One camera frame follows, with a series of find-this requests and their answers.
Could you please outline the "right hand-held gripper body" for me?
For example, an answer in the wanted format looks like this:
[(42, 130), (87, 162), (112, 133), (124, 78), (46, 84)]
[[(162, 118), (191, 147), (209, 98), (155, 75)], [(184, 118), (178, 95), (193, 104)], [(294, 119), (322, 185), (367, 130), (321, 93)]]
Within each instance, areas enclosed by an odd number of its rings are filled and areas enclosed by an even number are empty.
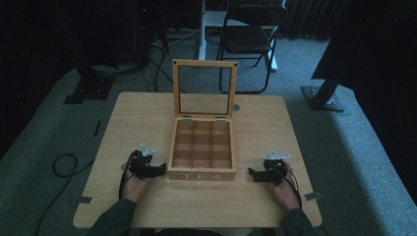
[(287, 174), (287, 167), (284, 164), (284, 160), (290, 157), (291, 155), (289, 153), (275, 149), (263, 154), (262, 158), (264, 160), (265, 171), (262, 173), (262, 181), (279, 185)]

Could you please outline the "dark pleated curtain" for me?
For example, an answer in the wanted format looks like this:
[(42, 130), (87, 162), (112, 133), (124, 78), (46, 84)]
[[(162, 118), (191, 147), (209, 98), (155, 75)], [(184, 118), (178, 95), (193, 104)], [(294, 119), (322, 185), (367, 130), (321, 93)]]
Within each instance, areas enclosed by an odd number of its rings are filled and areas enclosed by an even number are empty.
[(280, 33), (290, 38), (329, 39), (351, 0), (284, 0), (287, 20)]

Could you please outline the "black stand with flat base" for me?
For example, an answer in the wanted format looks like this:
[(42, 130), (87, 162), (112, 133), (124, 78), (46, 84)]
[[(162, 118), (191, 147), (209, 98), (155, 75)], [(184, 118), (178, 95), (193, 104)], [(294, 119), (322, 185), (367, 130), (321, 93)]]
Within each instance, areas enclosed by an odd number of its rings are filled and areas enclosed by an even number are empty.
[(82, 104), (85, 100), (106, 100), (114, 76), (99, 74), (91, 66), (77, 67), (81, 79), (72, 94), (66, 96), (65, 104)]

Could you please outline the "black slanted stand with base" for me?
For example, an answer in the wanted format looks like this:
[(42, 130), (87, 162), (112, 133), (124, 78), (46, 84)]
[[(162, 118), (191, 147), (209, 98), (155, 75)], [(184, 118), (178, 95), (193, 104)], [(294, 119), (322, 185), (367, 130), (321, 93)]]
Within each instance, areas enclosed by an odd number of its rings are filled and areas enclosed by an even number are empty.
[(335, 90), (341, 81), (341, 73), (327, 75), (325, 72), (315, 71), (312, 78), (323, 79), (324, 82), (320, 87), (301, 87), (309, 108), (311, 110), (343, 112), (344, 108), (335, 95)]

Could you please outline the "black folding chair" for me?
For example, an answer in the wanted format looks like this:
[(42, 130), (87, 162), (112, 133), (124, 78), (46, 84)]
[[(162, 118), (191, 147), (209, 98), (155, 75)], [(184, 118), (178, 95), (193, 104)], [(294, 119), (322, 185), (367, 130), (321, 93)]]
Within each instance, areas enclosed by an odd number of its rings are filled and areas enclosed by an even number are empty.
[(282, 4), (240, 3), (229, 9), (224, 17), (216, 59), (223, 61), (224, 53), (231, 59), (245, 54), (257, 54), (261, 59), (274, 54), (276, 35), (287, 19), (287, 9)]

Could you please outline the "white desk leg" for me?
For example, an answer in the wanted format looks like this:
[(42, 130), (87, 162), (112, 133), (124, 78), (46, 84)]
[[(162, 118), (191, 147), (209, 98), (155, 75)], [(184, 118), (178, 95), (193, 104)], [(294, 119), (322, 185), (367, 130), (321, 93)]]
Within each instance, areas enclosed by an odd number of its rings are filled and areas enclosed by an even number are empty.
[(201, 0), (201, 24), (200, 24), (200, 46), (199, 60), (206, 60), (207, 41), (206, 41), (206, 0)]

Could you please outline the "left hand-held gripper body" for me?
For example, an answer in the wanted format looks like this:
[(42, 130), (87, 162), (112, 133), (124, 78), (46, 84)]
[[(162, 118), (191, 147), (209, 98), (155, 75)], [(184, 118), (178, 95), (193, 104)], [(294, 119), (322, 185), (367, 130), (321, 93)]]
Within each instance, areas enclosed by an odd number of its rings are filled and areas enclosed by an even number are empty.
[(153, 148), (140, 145), (139, 149), (135, 149), (128, 159), (128, 169), (139, 179), (145, 179), (147, 173), (151, 173), (149, 168), (152, 155), (155, 153)]

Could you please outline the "person's left hand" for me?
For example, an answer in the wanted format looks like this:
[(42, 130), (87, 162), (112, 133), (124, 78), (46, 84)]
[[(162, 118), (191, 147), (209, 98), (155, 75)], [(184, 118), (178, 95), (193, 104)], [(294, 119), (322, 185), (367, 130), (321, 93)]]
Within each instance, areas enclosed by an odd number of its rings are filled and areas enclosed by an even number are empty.
[(152, 182), (151, 178), (139, 179), (130, 172), (127, 164), (121, 166), (123, 170), (121, 181), (121, 198), (138, 204), (145, 195), (147, 188)]

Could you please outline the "person's right hand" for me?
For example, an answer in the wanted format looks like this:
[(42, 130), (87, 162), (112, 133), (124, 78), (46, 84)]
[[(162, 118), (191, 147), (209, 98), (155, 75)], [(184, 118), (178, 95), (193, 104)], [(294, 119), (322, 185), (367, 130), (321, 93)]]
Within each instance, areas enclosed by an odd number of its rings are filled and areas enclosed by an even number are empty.
[(296, 184), (291, 175), (292, 168), (285, 162), (287, 167), (287, 174), (285, 179), (279, 184), (266, 183), (267, 189), (273, 194), (276, 201), (282, 206), (282, 208), (289, 212), (294, 208), (300, 208), (300, 202), (296, 191)]

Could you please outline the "wooden tea box with lid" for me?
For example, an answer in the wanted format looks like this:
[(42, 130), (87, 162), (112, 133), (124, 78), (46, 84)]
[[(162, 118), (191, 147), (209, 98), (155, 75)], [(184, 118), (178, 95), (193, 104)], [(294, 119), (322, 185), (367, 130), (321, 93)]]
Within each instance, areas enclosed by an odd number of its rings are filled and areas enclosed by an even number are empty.
[[(167, 172), (171, 180), (232, 181), (236, 174), (233, 109), (238, 64), (231, 61), (175, 59), (174, 126)], [(189, 93), (181, 83), (189, 75), (214, 70), (229, 76), (223, 94)]]

